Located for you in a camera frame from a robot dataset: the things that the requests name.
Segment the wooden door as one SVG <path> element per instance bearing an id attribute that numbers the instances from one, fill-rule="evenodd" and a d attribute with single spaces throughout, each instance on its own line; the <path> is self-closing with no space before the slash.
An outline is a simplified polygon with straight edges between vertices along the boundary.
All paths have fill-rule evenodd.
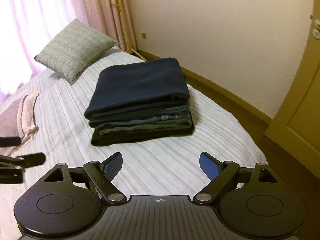
<path id="1" fill-rule="evenodd" d="M 265 135 L 319 178 L 319 0 L 300 66 Z"/>

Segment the grey-green textured pillow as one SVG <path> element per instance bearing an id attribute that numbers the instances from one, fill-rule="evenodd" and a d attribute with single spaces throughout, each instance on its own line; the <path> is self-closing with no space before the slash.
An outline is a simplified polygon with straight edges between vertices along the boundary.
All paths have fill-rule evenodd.
<path id="1" fill-rule="evenodd" d="M 34 60 L 59 73 L 72 85 L 94 61 L 116 44 L 109 36 L 74 19 Z"/>

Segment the pink sheer curtain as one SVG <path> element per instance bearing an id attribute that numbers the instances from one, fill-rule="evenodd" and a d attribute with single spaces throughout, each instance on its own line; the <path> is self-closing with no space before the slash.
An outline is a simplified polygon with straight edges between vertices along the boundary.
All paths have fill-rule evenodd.
<path id="1" fill-rule="evenodd" d="M 43 71 L 35 55 L 74 19 L 137 51 L 129 0 L 1 0 L 1 101 Z"/>

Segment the white striped bedspread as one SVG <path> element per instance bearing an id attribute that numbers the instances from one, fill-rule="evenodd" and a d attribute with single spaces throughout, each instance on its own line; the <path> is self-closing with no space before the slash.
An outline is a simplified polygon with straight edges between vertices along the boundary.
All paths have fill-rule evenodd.
<path id="1" fill-rule="evenodd" d="M 123 167 L 113 184 L 125 195 L 193 196 L 209 181 L 199 167 L 202 152 L 208 152 L 220 161 L 234 161 L 243 167 L 253 167 L 266 161 L 263 152 L 238 120 L 193 87 L 189 88 L 195 126 L 192 135 L 147 141 L 125 139 L 110 146 L 93 146 L 93 129 L 84 112 L 100 72 L 110 66 L 139 62 L 139 58 L 112 48 L 89 66 L 74 84 L 46 69 L 1 105 L 4 111 L 14 101 L 38 91 L 34 107 L 37 133 L 15 155 L 37 152 L 46 155 L 43 165 L 25 171 L 23 183 L 1 185 L 1 239 L 20 238 L 14 217 L 16 201 L 58 163 L 81 167 L 89 161 L 103 161 L 120 152 Z"/>

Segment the dark navy garment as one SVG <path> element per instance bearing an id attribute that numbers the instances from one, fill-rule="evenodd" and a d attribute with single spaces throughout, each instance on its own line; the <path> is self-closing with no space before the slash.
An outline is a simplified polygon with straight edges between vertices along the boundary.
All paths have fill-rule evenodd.
<path id="1" fill-rule="evenodd" d="M 175 58 L 110 66 L 100 72 L 85 117 L 93 120 L 140 109 L 177 106 L 189 98 Z"/>

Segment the pink folded blanket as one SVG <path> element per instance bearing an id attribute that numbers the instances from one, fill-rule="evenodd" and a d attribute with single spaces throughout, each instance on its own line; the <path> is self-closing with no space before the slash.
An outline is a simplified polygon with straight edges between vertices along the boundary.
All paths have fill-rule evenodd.
<path id="1" fill-rule="evenodd" d="M 1 155 L 11 156 L 16 150 L 31 141 L 38 131 L 34 108 L 39 93 L 34 90 L 15 101 L 1 113 L 1 138 L 20 137 L 18 146 L 1 147 Z"/>

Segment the folded dark clothes stack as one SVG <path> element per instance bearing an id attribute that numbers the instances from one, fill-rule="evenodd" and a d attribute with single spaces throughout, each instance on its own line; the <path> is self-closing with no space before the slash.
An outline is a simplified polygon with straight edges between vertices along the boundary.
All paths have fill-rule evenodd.
<path id="1" fill-rule="evenodd" d="M 96 147 L 191 135 L 195 128 L 188 101 L 94 117 L 89 126 L 94 129 L 91 144 Z"/>

